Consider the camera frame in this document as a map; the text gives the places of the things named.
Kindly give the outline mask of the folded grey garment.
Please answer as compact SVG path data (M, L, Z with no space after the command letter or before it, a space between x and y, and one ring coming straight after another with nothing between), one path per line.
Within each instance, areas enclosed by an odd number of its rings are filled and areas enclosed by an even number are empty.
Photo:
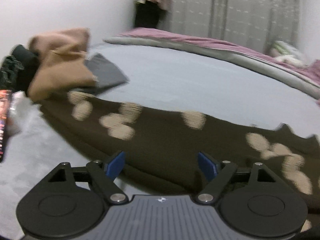
M85 66L96 77L96 85L94 87L73 89L75 92L98 95L106 90L123 85L129 81L128 77L118 66L106 59L100 53L96 53L90 59L85 60Z

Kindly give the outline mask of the hanging pink black clothes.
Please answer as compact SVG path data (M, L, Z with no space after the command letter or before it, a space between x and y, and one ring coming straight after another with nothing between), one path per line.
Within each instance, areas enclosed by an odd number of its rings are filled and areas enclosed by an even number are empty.
M166 15L170 0L136 0L134 28L157 28Z

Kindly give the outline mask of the pink grey duvet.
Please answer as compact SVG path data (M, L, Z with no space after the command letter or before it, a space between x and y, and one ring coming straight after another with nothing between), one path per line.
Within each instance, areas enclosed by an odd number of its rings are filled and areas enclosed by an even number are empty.
M273 78L292 88L319 99L319 81L303 74L298 68L270 56L230 42L181 35L152 28L136 28L103 39L109 44L151 46L185 51L226 61Z

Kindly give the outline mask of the dark brown patterned sweater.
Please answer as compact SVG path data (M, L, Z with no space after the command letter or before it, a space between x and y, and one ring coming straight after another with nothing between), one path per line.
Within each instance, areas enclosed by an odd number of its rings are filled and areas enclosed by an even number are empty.
M196 193L206 181L197 154L240 167L264 163L308 206L304 239L319 239L319 136L297 136L237 125L193 111L170 112L136 103L105 101L82 92L55 93L40 102L43 116L91 159L126 154L125 176L165 193Z

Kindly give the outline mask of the white plush toy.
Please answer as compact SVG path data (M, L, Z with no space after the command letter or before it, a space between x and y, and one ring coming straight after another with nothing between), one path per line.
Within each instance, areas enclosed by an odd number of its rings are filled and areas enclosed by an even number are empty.
M305 64L303 61L295 58L293 55L281 55L274 58L275 60L279 62L283 62L292 66L295 66L297 68L305 68Z

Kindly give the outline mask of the tan brown garment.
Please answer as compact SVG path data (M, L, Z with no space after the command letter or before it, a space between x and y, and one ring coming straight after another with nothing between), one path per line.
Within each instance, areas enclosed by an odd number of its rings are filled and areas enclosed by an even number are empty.
M95 87L97 78L85 66L86 53L68 47L51 50L42 61L28 88L28 98L38 102L53 92L78 87Z

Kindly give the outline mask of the black garment pile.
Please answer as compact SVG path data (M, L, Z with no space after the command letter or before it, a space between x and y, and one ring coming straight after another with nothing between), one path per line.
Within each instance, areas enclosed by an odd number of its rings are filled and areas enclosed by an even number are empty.
M28 88L40 66L37 54L16 45L11 54L1 62L1 89L12 92L24 92L28 97Z

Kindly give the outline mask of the grey dotted curtain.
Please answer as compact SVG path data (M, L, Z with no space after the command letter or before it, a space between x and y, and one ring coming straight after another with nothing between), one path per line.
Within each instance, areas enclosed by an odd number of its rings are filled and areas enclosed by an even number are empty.
M159 27L265 53L275 41L295 46L299 22L300 0L170 0Z

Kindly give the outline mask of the light blue bed sheet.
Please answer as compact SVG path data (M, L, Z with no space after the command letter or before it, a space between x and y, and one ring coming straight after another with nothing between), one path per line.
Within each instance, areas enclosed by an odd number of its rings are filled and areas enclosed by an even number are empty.
M103 100L135 102L167 111L198 111L229 122L275 129L288 124L296 135L319 134L316 101L277 80L232 63L184 51L101 43L100 53L129 78L100 94ZM84 166L88 160L65 141L28 99L17 108L20 133L8 141L1 163L1 235L19 239L23 232L16 206L57 164Z

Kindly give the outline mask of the grey white small pillow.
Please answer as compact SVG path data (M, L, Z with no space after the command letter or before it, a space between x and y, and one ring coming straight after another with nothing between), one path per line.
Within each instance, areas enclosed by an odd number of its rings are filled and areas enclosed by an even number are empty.
M271 57L279 57L283 55L291 55L295 59L304 61L305 57L302 52L300 52L294 46L284 42L284 41L274 41L268 50L268 55Z

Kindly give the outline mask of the white packet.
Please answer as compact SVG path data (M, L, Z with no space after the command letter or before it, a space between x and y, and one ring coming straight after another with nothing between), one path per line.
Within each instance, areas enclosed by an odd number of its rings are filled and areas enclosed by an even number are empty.
M16 135L22 131L23 126L27 123L31 106L32 102L25 96L24 92L16 92L12 95L7 127L9 136Z

